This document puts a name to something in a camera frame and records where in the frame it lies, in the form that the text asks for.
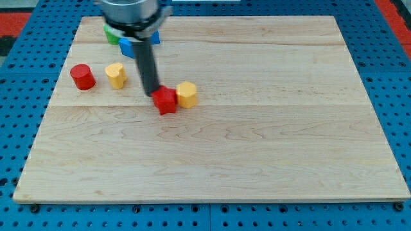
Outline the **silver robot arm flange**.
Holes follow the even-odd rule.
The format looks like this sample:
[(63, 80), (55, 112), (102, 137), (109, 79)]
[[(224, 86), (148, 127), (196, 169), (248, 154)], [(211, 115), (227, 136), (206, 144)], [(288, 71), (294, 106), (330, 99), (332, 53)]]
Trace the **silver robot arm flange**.
[(158, 0), (99, 0), (98, 6), (111, 33), (135, 40), (150, 38), (173, 13)]

